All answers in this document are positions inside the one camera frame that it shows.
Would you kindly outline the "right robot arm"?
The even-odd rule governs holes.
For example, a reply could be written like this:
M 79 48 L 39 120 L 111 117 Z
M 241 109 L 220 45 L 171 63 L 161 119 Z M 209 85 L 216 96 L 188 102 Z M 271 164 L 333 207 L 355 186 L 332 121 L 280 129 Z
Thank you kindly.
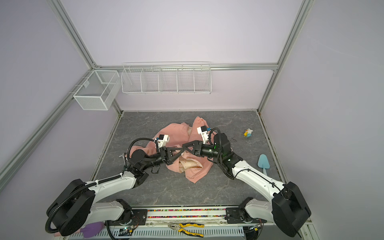
M 300 190 L 293 182 L 283 183 L 253 168 L 237 155 L 226 134 L 202 133 L 202 140 L 183 144 L 182 148 L 197 157 L 213 159 L 222 172 L 232 180 L 240 180 L 266 201 L 247 198 L 239 205 L 245 221 L 262 219 L 273 222 L 287 236 L 295 237 L 312 212 Z

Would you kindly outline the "pink Snoopy zip jacket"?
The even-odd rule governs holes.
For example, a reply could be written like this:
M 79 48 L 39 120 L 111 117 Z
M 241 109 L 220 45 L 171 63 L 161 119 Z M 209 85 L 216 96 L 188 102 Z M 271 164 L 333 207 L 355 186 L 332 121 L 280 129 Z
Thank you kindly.
M 157 169 L 165 165 L 168 170 L 176 173 L 185 173 L 185 177 L 192 183 L 198 182 L 208 174 L 214 165 L 213 159 L 192 155 L 184 150 L 183 154 L 171 165 L 161 164 L 151 166 L 149 157 L 158 153 L 163 148 L 182 148 L 182 145 L 192 141 L 202 141 L 197 128 L 208 126 L 205 119 L 196 117 L 190 126 L 187 123 L 171 123 L 159 130 L 152 138 L 138 138 L 131 142 L 127 152 L 124 153 L 129 168 L 136 168 L 140 172 L 147 169 Z M 159 149 L 156 138 L 159 135 L 169 135 L 169 142 L 165 147 Z

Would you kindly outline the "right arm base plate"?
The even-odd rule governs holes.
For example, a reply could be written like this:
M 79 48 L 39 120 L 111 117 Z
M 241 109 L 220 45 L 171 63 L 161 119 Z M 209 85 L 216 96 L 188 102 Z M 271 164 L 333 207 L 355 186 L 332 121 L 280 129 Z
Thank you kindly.
M 259 223 L 259 220 L 251 218 L 251 216 L 239 207 L 226 208 L 225 220 L 228 224 L 251 224 Z

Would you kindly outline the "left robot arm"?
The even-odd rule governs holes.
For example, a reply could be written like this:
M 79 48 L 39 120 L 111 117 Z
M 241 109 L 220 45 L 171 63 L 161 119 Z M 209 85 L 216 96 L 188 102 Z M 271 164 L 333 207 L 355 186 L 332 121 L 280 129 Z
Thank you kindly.
M 118 199 L 106 204 L 101 200 L 124 190 L 140 186 L 147 178 L 149 168 L 171 165 L 185 151 L 183 146 L 167 147 L 168 137 L 138 138 L 131 142 L 123 156 L 125 165 L 118 175 L 101 180 L 70 182 L 47 209 L 45 231 L 69 236 L 80 228 L 97 222 L 132 220 L 132 208 Z

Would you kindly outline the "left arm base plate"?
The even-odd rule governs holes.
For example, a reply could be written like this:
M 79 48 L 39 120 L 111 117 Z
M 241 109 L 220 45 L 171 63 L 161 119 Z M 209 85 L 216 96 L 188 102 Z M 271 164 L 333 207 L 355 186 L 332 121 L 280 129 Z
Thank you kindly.
M 109 224 L 110 226 L 144 226 L 147 215 L 147 209 L 133 209 L 129 220 L 120 218 L 115 221 L 109 221 Z

